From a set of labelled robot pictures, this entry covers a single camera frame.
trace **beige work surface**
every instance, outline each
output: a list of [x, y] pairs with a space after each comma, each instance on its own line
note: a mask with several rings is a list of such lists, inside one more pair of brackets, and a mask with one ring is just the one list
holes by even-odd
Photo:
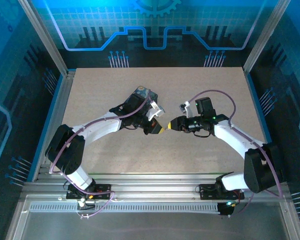
[[[158, 104], [165, 114], [157, 119], [164, 127], [182, 115], [179, 105], [197, 93], [223, 90], [237, 105], [233, 123], [264, 141], [240, 67], [78, 68], [63, 123], [76, 126], [99, 118], [123, 103], [138, 86], [158, 94]], [[217, 114], [231, 115], [233, 106], [226, 96], [205, 96], [211, 98]], [[193, 113], [197, 114], [195, 104], [192, 105]], [[82, 162], [90, 174], [223, 173], [242, 171], [244, 167], [240, 155], [216, 137], [198, 138], [173, 130], [144, 135], [142, 129], [122, 129], [100, 138], [85, 148]]]

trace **aluminum frame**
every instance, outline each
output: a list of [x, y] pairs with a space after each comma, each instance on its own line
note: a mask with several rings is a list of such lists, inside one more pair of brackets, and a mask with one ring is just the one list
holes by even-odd
[[[48, 50], [52, 60], [65, 77], [64, 79], [69, 80], [69, 78], [72, 78], [73, 81], [74, 73], [71, 72], [68, 74], [67, 66], [40, 19], [36, 8], [28, 0], [18, 1]], [[279, 0], [275, 6], [261, 36], [243, 67], [245, 73], [250, 72], [257, 61], [289, 2], [290, 0]], [[65, 180], [59, 175], [50, 175], [48, 173], [50, 165], [48, 164], [49, 161], [44, 157], [44, 149], [49, 144], [56, 128], [62, 122], [72, 81], [63, 80], [60, 95], [57, 98], [57, 104], [52, 113], [44, 144], [42, 145], [39, 164], [32, 179], [33, 182], [27, 182], [23, 187], [6, 239], [21, 239], [32, 202], [66, 201], [66, 194], [63, 189]], [[91, 176], [97, 179], [99, 183], [112, 184], [112, 189], [116, 192], [116, 198], [114, 199], [116, 202], [176, 202], [191, 204], [201, 202], [199, 194], [195, 192], [195, 187], [202, 183], [214, 183], [219, 174], [94, 174]], [[291, 202], [288, 186], [283, 184], [282, 187], [284, 199], [279, 203], [283, 215], [282, 220], [285, 222], [290, 239], [300, 239], [300, 222], [294, 205]], [[245, 195], [246, 199], [243, 202], [248, 200], [251, 192], [246, 192]], [[266, 193], [262, 192], [254, 196], [254, 203], [277, 204], [274, 198]]]
[[34, 27], [36, 33], [39, 35], [43, 45], [54, 61], [56, 67], [60, 71], [63, 77], [65, 77], [68, 73], [68, 68], [60, 55], [52, 37], [49, 34], [46, 26], [40, 18], [40, 15], [30, 0], [18, 0], [21, 7], [23, 8], [25, 14], [29, 18], [32, 26]]
[[281, 20], [281, 17], [285, 13], [290, 1], [291, 0], [279, 0], [275, 5], [271, 15], [269, 16], [268, 20], [266, 21], [266, 24], [263, 27], [263, 30], [258, 40], [256, 41], [252, 51], [250, 52], [248, 58], [245, 61], [245, 64], [243, 66], [245, 74], [250, 73], [251, 69], [255, 65], [269, 38], [274, 33], [276, 26]]

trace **robotic arm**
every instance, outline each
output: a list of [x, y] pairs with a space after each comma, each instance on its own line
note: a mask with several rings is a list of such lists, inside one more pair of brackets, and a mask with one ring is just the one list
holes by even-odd
[[[45, 156], [54, 163], [59, 154], [57, 162], [54, 163], [55, 166], [83, 192], [102, 192], [104, 189], [100, 188], [95, 180], [81, 167], [84, 149], [99, 138], [122, 129], [142, 128], [146, 135], [162, 133], [164, 129], [154, 116], [160, 117], [165, 111], [157, 105], [157, 101], [157, 94], [143, 86], [139, 86], [124, 103], [111, 108], [102, 117], [90, 123], [74, 127], [69, 127], [66, 124], [61, 125], [54, 134]], [[70, 138], [73, 139], [61, 151]]]
[[[279, 150], [273, 143], [263, 143], [244, 133], [233, 125], [229, 118], [223, 114], [217, 115], [209, 97], [195, 101], [200, 116], [192, 116], [189, 102], [180, 105], [186, 116], [173, 119], [168, 129], [193, 133], [196, 137], [207, 138], [213, 135], [229, 144], [244, 159], [243, 172], [231, 172], [216, 179], [215, 189], [218, 195], [233, 190], [251, 190], [259, 193], [276, 185], [273, 172], [266, 162], [260, 148], [264, 150], [271, 161], [280, 183], [285, 181], [284, 171], [280, 161]], [[204, 130], [208, 135], [197, 135], [196, 132]]]

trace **enclosure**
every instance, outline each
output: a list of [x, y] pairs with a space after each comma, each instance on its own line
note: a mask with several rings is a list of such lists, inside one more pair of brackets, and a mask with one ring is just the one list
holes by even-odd
[[[255, 194], [229, 219], [191, 213], [210, 204], [196, 186], [243, 171], [238, 153], [212, 136], [122, 129], [88, 146], [82, 166], [131, 210], [80, 221], [45, 151], [61, 124], [99, 118], [138, 86], [158, 94], [164, 127], [203, 90], [231, 95], [233, 122], [279, 147], [284, 198]], [[206, 97], [231, 115], [225, 96]], [[300, 239], [300, 0], [0, 0], [0, 219], [0, 239], [78, 239], [92, 225], [109, 239]]]

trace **circuit pattern graphic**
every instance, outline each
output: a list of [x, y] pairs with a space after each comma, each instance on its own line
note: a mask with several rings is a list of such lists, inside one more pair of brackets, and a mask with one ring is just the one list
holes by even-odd
[[147, 17], [163, 17], [164, 14], [170, 14], [171, 10], [177, 9], [180, 0], [133, 0], [134, 9], [139, 10], [140, 14]]
[[18, 4], [17, 0], [0, 0], [0, 15], [8, 24], [11, 24], [18, 18]]

